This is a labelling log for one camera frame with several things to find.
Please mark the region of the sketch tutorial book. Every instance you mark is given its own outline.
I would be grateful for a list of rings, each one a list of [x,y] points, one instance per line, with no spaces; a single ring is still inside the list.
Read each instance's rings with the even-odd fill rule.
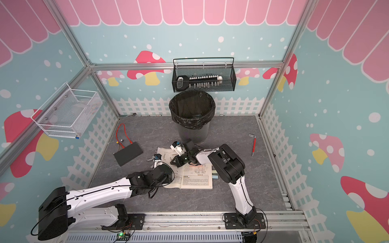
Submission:
[[[172,149],[160,148],[157,149],[157,154],[162,156],[161,162],[155,162],[156,165],[163,165],[162,162],[168,164],[174,172],[174,180],[170,184],[164,184],[165,188],[179,189],[212,189],[212,166],[211,164],[192,166],[185,164],[177,168],[175,165],[170,165],[170,162],[177,155]]]

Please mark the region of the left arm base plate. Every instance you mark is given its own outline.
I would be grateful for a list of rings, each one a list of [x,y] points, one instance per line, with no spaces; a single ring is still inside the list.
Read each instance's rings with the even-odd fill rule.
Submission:
[[[102,230],[111,232],[124,230],[142,230],[145,222],[145,214],[119,215],[118,220],[111,226],[101,226]]]

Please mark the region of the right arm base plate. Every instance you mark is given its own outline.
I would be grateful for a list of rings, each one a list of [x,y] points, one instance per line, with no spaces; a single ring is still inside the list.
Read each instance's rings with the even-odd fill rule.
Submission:
[[[244,217],[238,213],[225,213],[222,219],[226,229],[266,229],[263,213],[256,213],[254,217]]]

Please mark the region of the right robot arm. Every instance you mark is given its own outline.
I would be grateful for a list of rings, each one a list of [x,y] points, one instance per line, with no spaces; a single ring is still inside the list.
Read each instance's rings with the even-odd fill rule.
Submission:
[[[232,191],[238,222],[247,226],[255,219],[257,211],[246,188],[245,164],[227,144],[214,149],[199,149],[191,140],[187,140],[186,143],[175,141],[170,148],[177,153],[171,165],[178,168],[186,164],[211,164],[219,178],[226,182]]]

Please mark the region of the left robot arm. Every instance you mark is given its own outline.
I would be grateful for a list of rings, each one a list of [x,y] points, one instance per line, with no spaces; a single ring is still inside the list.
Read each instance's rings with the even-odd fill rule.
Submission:
[[[152,170],[134,172],[112,183],[67,191],[65,187],[54,189],[38,209],[38,240],[54,239],[69,228],[98,224],[108,231],[124,232],[134,221],[129,219],[124,205],[118,204],[102,213],[87,216],[86,211],[112,201],[147,194],[153,198],[160,187],[170,184],[175,173],[165,163]]]

